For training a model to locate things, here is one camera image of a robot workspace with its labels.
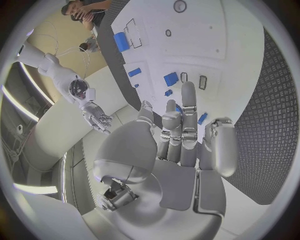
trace gray robot hand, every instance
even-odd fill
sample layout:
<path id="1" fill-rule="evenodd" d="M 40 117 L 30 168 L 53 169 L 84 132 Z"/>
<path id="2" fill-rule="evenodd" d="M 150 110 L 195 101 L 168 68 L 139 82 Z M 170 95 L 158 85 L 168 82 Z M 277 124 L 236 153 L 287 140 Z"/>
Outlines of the gray robot hand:
<path id="1" fill-rule="evenodd" d="M 164 127 L 160 135 L 157 157 L 181 166 L 194 167 L 197 160 L 197 107 L 196 90 L 192 82 L 182 85 L 183 113 L 176 111 L 176 102 L 169 100 L 162 116 Z"/>
<path id="2" fill-rule="evenodd" d="M 101 107 L 94 102 L 89 102 L 81 108 L 84 119 L 95 130 L 109 135 L 111 132 L 107 130 L 110 128 L 110 123 L 113 120 L 113 116 L 105 115 Z"/>

